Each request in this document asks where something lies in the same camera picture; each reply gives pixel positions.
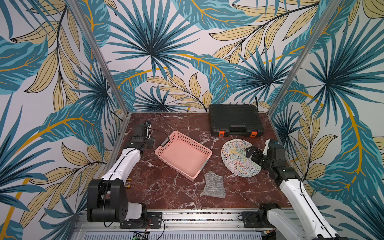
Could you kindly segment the white plate with colourful squiggles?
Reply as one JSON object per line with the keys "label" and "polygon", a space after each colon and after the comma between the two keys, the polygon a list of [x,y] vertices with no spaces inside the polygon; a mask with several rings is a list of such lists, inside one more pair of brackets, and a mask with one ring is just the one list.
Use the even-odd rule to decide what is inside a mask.
{"label": "white plate with colourful squiggles", "polygon": [[234,139],[226,142],[221,157],[227,169],[233,174],[250,178],[261,171],[261,167],[246,157],[246,149],[253,145],[245,140]]}

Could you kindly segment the grey striped microfibre cloth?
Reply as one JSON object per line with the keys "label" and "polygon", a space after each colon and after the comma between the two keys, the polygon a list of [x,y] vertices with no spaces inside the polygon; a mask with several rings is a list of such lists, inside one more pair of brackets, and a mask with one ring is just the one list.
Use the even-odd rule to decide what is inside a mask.
{"label": "grey striped microfibre cloth", "polygon": [[224,188],[224,177],[219,176],[212,171],[205,174],[206,185],[200,196],[208,196],[224,199],[226,197],[226,189]]}

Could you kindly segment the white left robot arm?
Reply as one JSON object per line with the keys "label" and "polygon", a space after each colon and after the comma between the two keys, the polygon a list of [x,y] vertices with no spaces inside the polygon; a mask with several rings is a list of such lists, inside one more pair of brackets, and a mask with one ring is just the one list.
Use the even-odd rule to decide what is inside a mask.
{"label": "white left robot arm", "polygon": [[144,220],[147,216],[143,204],[128,201],[125,183],[134,166],[140,161],[145,148],[152,149],[152,124],[146,121],[134,128],[128,146],[111,169],[100,179],[88,185],[87,220],[90,223],[123,223]]}

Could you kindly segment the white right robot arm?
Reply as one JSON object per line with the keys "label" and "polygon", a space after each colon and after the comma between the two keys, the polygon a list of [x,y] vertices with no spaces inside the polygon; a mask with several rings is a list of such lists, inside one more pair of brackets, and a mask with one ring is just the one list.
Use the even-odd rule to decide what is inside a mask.
{"label": "white right robot arm", "polygon": [[286,150],[275,140],[267,140],[264,150],[246,148],[246,157],[266,171],[289,200],[301,225],[289,219],[276,203],[260,204],[257,212],[243,213],[245,226],[275,228],[287,240],[341,240],[337,231],[323,217],[304,188],[303,179],[289,167]]}

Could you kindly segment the black plastic tool case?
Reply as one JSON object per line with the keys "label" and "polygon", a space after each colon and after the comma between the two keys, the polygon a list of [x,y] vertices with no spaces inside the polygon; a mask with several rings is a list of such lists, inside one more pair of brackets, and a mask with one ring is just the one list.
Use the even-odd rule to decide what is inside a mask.
{"label": "black plastic tool case", "polygon": [[265,129],[254,105],[220,105],[209,107],[211,135],[216,137],[261,137]]}

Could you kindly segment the pink perforated plastic basket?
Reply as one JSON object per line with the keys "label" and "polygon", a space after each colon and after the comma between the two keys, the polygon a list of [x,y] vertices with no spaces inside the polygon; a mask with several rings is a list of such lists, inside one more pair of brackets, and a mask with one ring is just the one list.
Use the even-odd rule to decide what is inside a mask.
{"label": "pink perforated plastic basket", "polygon": [[173,131],[169,139],[155,150],[155,154],[173,170],[193,182],[211,157],[212,151],[192,138]]}

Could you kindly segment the yellow handled pliers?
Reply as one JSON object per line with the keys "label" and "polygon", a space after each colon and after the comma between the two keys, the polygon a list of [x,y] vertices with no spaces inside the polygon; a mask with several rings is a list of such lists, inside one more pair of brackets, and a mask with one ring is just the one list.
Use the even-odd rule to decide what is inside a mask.
{"label": "yellow handled pliers", "polygon": [[125,182],[125,188],[126,188],[126,189],[128,189],[128,188],[131,187],[131,185],[130,185],[131,180],[132,180],[131,178],[128,178],[128,179],[126,180],[126,182]]}

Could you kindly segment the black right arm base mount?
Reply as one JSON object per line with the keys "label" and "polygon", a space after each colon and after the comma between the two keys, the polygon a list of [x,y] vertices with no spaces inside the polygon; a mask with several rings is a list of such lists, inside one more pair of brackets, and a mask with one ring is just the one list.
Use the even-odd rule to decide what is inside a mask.
{"label": "black right arm base mount", "polygon": [[257,211],[241,212],[238,220],[243,222],[245,228],[274,228],[268,221],[268,211],[272,209],[282,208],[276,203],[263,203]]}

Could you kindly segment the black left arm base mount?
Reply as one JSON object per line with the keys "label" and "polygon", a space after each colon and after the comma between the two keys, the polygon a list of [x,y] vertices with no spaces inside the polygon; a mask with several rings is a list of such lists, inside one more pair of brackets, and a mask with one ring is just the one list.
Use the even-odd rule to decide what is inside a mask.
{"label": "black left arm base mount", "polygon": [[137,220],[124,220],[120,229],[161,229],[163,224],[162,212],[148,212],[145,218]]}

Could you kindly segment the aluminium corner post left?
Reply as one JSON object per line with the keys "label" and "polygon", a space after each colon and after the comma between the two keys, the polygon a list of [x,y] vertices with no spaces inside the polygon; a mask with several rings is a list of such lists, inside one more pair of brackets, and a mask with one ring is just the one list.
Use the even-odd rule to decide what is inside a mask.
{"label": "aluminium corner post left", "polygon": [[100,68],[102,69],[107,79],[107,82],[110,85],[111,90],[114,93],[117,99],[117,102],[123,111],[124,117],[127,117],[129,115],[129,110],[127,109],[125,101],[123,100],[121,94],[119,93],[117,84],[113,78],[113,75],[111,74],[111,71],[107,65],[107,62],[105,61],[105,58],[101,52],[101,49],[97,43],[97,40],[91,30],[91,26],[89,26],[89,24],[87,23],[86,16],[82,11],[79,2],[75,0],[69,0],[67,1],[67,3],[74,14],[75,20],[77,21],[81,30],[83,31],[83,34],[85,35],[85,38],[95,55],[95,59],[97,60]]}

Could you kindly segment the aluminium corner post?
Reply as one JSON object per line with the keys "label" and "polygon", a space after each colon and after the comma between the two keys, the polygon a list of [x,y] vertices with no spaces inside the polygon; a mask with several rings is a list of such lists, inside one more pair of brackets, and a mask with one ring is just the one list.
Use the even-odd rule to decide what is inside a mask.
{"label": "aluminium corner post", "polygon": [[297,72],[299,71],[300,67],[302,66],[304,60],[310,54],[311,50],[313,49],[317,40],[322,35],[322,32],[327,27],[328,22],[332,18],[334,12],[338,9],[338,6],[341,2],[342,1],[340,1],[340,0],[330,1],[330,3],[327,5],[327,7],[324,11],[324,14],[319,19],[319,23],[314,28],[314,32],[309,36],[307,43],[304,45],[303,50],[301,51],[295,64],[293,65],[293,68],[291,69],[290,73],[288,74],[285,82],[282,84],[280,91],[276,95],[276,98],[274,99],[274,102],[268,111],[268,117],[269,118],[271,118],[273,116],[273,114],[277,111],[278,105],[279,105],[280,101],[283,99],[285,92],[287,91],[287,89],[291,85],[294,77],[296,76]]}
{"label": "aluminium corner post", "polygon": [[69,0],[67,1],[67,3],[74,14],[75,20],[77,21],[81,30],[83,31],[83,34],[85,35],[85,38],[95,55],[95,59],[97,60],[100,68],[102,69],[107,79],[107,82],[110,85],[111,90],[114,93],[117,99],[117,102],[123,111],[124,117],[127,117],[129,115],[129,110],[127,109],[125,101],[123,100],[121,94],[119,93],[117,84],[113,78],[113,75],[111,74],[111,71],[107,65],[107,62],[105,61],[105,58],[101,52],[101,49],[97,43],[97,40],[91,30],[91,26],[89,26],[89,24],[87,23],[86,16],[82,11],[79,2],[75,0]]}

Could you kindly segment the aluminium corner post right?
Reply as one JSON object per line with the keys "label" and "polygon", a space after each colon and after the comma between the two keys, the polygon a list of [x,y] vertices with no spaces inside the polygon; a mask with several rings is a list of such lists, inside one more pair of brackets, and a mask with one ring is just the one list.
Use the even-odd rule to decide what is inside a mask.
{"label": "aluminium corner post right", "polygon": [[300,67],[302,66],[304,60],[310,54],[311,50],[313,49],[317,40],[322,35],[322,32],[327,27],[328,22],[332,18],[334,12],[338,9],[338,6],[341,2],[342,1],[340,1],[340,0],[330,1],[330,3],[327,5],[327,7],[324,11],[324,14],[319,19],[319,23],[314,28],[314,32],[309,36],[307,43],[304,45],[303,50],[301,51],[295,64],[293,65],[293,68],[291,69],[290,73],[288,74],[285,82],[282,84],[280,91],[276,95],[276,98],[274,99],[274,102],[268,111],[268,117],[269,118],[271,118],[273,116],[273,114],[277,111],[278,105],[279,105],[280,101],[283,99],[285,92],[287,91],[287,89],[291,85],[294,77],[296,76],[297,72],[299,71]]}

